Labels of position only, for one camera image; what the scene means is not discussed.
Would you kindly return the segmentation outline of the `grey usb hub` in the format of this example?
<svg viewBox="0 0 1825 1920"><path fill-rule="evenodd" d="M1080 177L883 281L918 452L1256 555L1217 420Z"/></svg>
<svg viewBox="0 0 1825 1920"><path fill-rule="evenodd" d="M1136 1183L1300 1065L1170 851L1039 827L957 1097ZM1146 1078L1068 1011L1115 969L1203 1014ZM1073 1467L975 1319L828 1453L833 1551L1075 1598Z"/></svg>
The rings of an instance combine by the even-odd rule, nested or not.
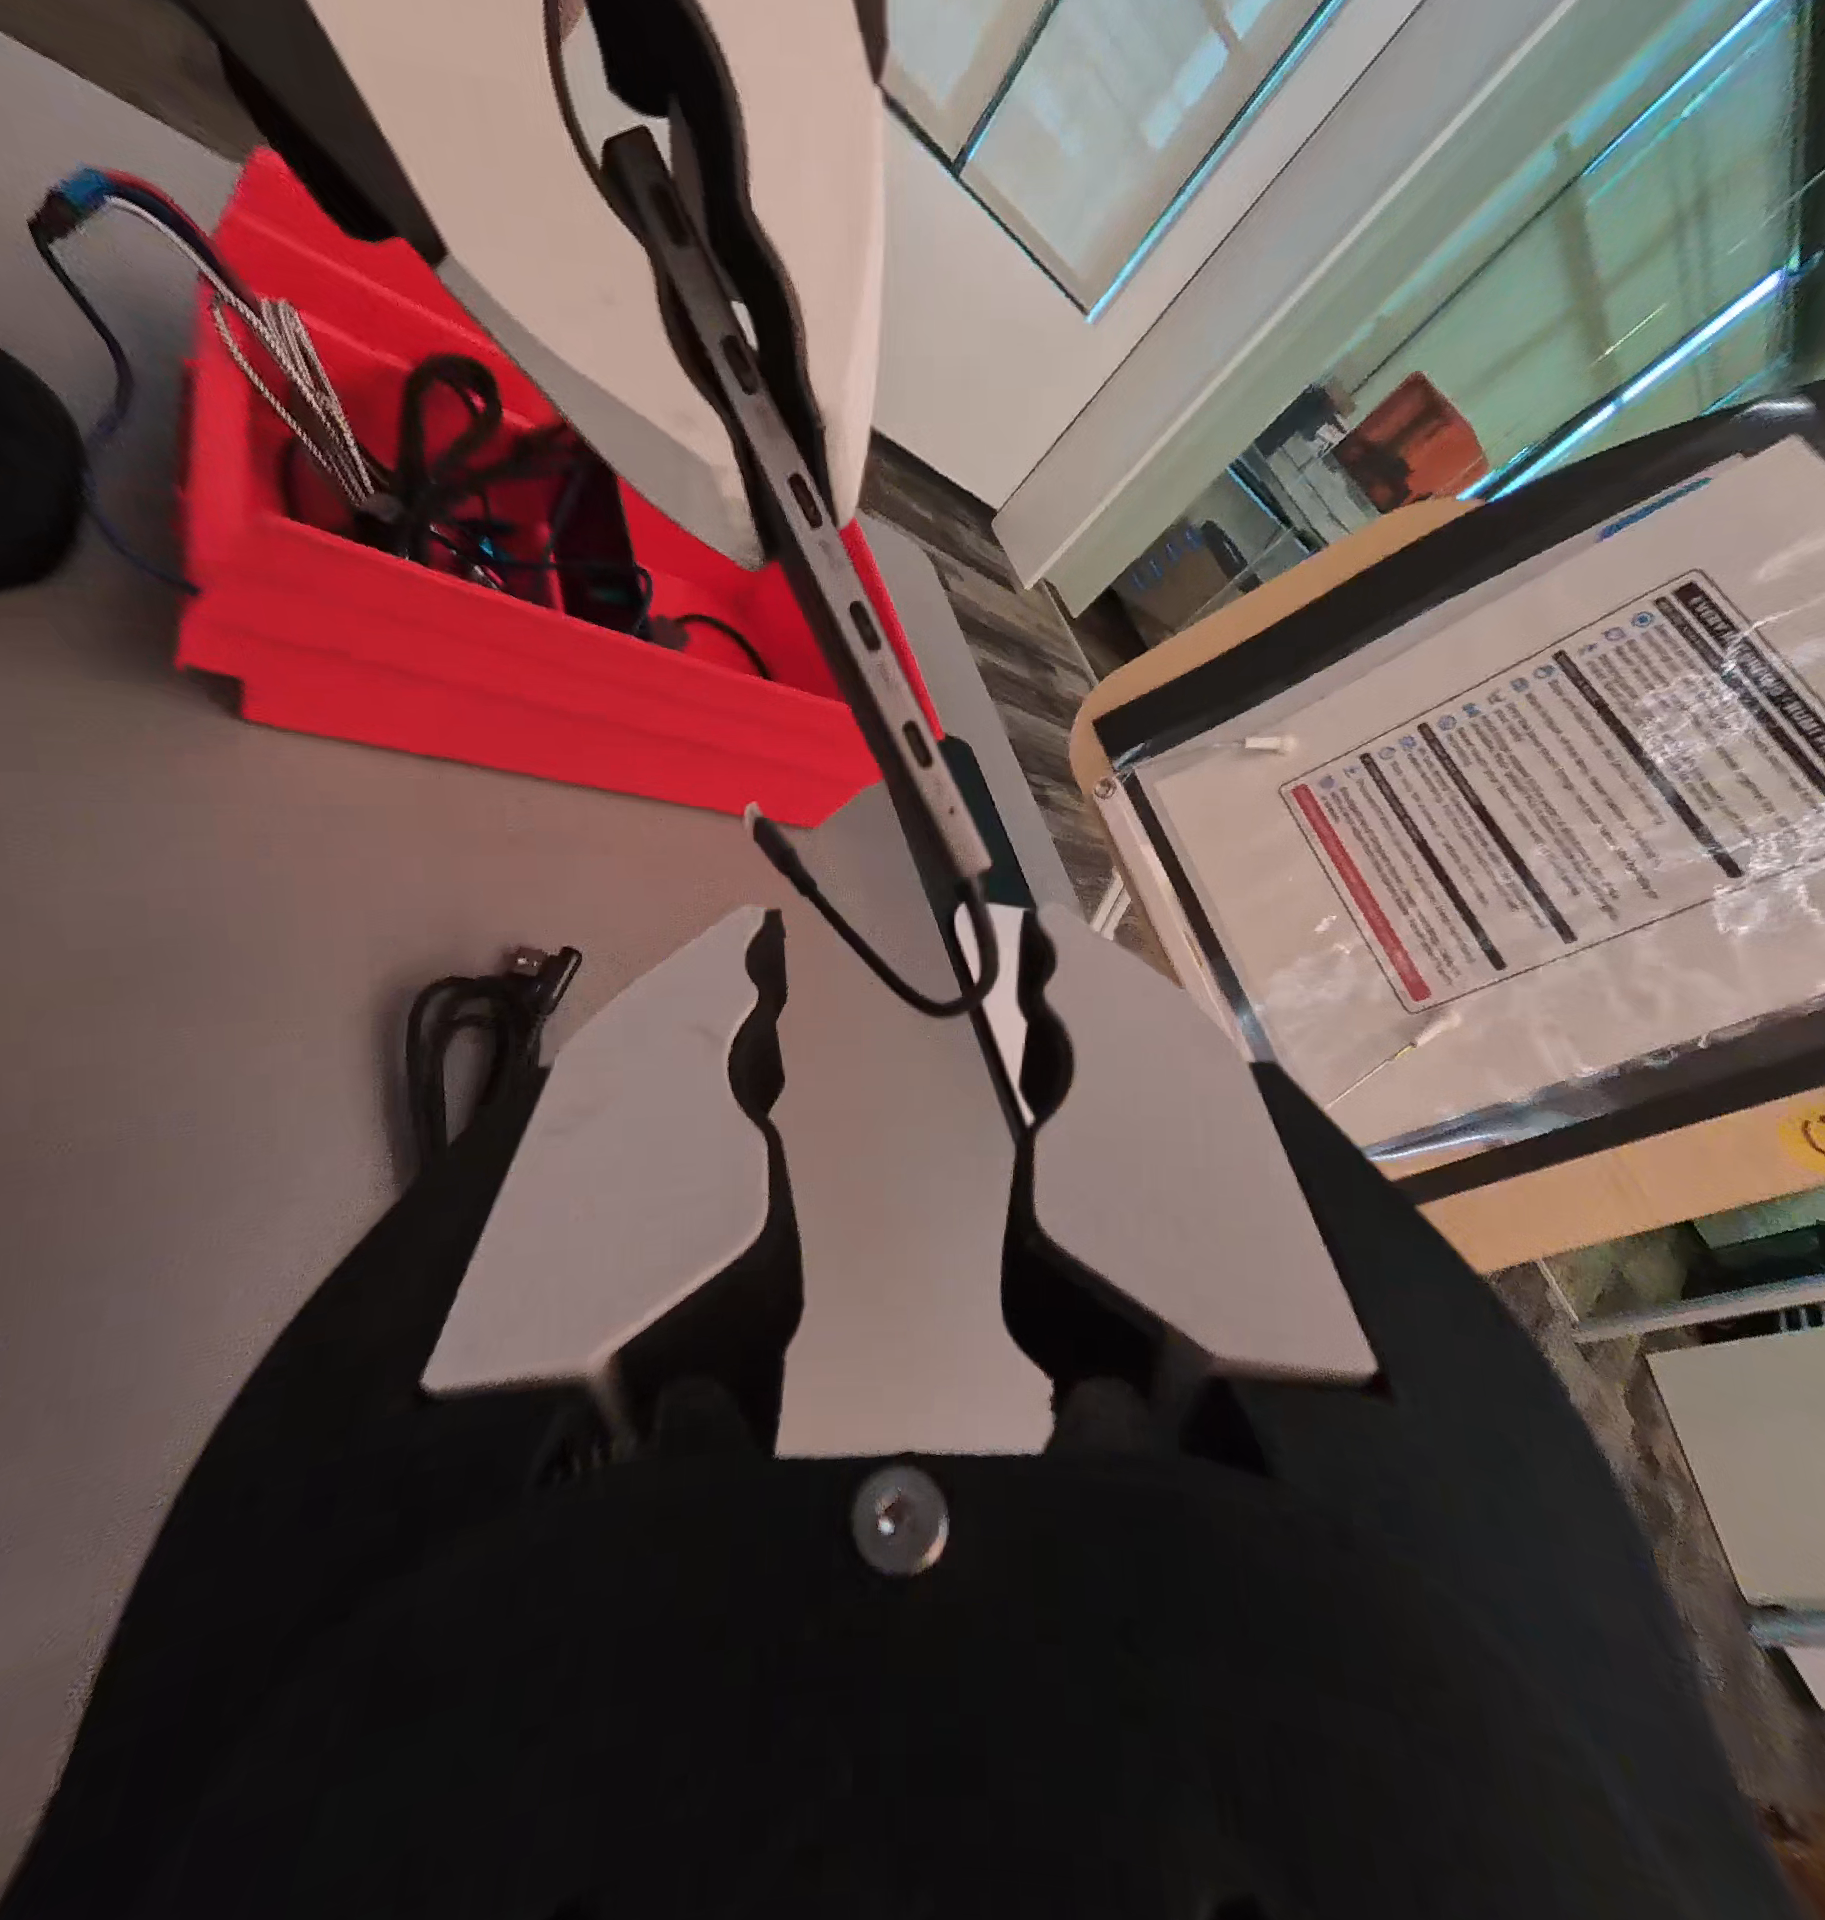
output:
<svg viewBox="0 0 1825 1920"><path fill-rule="evenodd" d="M693 381L727 430L753 527L781 566L875 763L946 942L957 977L952 993L940 999L912 987L833 906L783 829L758 807L747 811L753 844L899 1002L934 1020L973 1018L985 1008L999 974L987 900L992 854L901 663L891 622L875 608L828 488L794 430L794 409L781 401L777 376L789 371L779 354L783 327L747 327L704 217L681 193L649 130L620 132L605 143L604 182L635 227Z"/></svg>

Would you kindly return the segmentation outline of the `large paned window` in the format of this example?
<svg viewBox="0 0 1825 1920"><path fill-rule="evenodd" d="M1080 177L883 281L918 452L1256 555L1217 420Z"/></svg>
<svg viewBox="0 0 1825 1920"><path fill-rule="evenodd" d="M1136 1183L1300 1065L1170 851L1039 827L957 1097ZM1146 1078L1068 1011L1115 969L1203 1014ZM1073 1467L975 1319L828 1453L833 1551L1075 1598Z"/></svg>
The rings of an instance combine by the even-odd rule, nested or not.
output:
<svg viewBox="0 0 1825 1920"><path fill-rule="evenodd" d="M891 2L884 97L944 182L1085 321L1345 2Z"/></svg>

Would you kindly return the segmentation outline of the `wooden document stand board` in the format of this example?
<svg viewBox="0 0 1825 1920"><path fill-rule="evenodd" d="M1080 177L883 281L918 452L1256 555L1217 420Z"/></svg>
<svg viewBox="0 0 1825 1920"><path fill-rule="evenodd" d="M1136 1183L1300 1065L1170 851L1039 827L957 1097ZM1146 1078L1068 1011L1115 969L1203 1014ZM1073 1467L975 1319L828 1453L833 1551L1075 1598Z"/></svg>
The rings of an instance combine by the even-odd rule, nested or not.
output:
<svg viewBox="0 0 1825 1920"><path fill-rule="evenodd" d="M1825 1183L1825 379L1423 503L1068 742L1170 967L1473 1261Z"/></svg>

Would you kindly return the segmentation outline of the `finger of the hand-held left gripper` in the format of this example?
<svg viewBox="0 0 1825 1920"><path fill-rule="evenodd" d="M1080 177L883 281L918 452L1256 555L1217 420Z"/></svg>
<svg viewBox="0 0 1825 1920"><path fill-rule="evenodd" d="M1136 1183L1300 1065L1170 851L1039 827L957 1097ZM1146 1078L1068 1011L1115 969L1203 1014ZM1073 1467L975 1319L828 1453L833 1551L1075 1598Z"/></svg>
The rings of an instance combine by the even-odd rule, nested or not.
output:
<svg viewBox="0 0 1825 1920"><path fill-rule="evenodd" d="M733 442L681 367L649 257L590 177L540 2L322 2L322 37L430 217L439 279L633 492L767 558Z"/></svg>
<svg viewBox="0 0 1825 1920"><path fill-rule="evenodd" d="M879 4L590 4L608 98L682 213L833 525L858 509L884 252Z"/></svg>

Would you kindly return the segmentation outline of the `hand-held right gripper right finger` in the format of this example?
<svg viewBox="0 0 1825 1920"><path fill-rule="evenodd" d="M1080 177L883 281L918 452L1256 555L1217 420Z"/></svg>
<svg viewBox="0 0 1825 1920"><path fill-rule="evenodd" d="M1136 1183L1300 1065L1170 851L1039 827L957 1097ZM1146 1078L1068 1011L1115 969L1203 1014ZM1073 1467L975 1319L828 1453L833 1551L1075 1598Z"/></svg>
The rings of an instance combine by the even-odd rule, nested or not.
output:
<svg viewBox="0 0 1825 1920"><path fill-rule="evenodd" d="M1050 1443L1222 1442L1231 1386L1356 1390L1378 1357L1259 1078L1219 1024L1076 914L1023 917L1001 1319Z"/></svg>

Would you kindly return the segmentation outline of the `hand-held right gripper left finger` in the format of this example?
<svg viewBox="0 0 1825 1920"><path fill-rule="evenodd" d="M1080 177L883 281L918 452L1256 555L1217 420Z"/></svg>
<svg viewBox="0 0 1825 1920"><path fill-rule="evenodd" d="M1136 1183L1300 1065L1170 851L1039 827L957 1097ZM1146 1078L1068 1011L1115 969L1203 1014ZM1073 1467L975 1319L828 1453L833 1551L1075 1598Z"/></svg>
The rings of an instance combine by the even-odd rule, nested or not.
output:
<svg viewBox="0 0 1825 1920"><path fill-rule="evenodd" d="M776 1450L802 1249L773 1108L783 921L742 906L555 1051L422 1372L436 1397L587 1388L626 1438L724 1394Z"/></svg>

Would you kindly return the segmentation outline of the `dark flat pad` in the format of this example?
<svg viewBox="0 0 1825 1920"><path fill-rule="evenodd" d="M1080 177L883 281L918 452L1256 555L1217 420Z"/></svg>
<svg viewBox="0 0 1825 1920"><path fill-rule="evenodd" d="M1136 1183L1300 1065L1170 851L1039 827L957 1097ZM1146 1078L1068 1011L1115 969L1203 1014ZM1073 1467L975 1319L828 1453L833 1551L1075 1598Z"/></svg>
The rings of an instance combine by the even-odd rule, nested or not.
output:
<svg viewBox="0 0 1825 1920"><path fill-rule="evenodd" d="M997 809L996 794L987 783L973 746L963 736L944 735L940 736L937 747L940 759L968 807L973 827L989 854L989 868L982 877L985 900L994 906L1009 908L1037 906L1037 896L1027 882L1025 870L1005 825L1005 816Z"/></svg>

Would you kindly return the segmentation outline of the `red plastic bin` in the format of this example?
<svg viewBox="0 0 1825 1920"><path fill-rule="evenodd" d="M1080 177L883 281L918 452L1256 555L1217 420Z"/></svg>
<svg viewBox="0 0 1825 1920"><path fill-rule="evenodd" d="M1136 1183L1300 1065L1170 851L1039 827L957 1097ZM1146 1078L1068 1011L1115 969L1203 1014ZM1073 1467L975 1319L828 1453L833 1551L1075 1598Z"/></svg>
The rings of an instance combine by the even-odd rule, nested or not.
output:
<svg viewBox="0 0 1825 1920"><path fill-rule="evenodd" d="M396 450L404 376L429 355L479 360L506 421L558 424L404 242L363 244L300 177L254 148L213 247L249 288L295 304L349 420ZM244 718L385 750L600 787L783 825L817 825L879 778L777 564L746 569L616 482L619 527L652 612L710 614L681 651L563 611L563 583L527 567L510 594L468 584L453 556L389 556L257 394L209 309L185 360L180 540L199 594L180 614L180 668L237 684Z"/></svg>

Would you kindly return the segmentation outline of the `black flat device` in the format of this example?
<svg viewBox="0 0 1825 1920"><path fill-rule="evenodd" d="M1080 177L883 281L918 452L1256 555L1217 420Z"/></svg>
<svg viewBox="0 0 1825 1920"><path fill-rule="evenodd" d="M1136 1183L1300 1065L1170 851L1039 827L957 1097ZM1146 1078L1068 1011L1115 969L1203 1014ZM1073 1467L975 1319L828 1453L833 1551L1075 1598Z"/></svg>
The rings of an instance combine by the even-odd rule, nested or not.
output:
<svg viewBox="0 0 1825 1920"><path fill-rule="evenodd" d="M589 447L573 450L563 467L541 556L561 612L605 631L643 636L651 573L635 558L619 482Z"/></svg>

